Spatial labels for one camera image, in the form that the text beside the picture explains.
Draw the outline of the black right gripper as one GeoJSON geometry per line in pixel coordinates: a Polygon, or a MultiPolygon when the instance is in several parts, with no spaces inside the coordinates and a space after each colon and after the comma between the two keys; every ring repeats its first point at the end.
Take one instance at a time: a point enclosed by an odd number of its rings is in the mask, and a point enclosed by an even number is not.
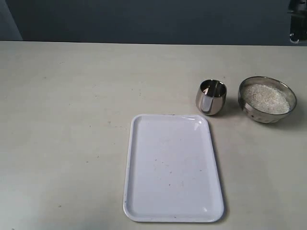
{"type": "Polygon", "coordinates": [[[294,44],[307,41],[307,1],[290,0],[288,13],[291,14],[290,41],[294,44]]]}

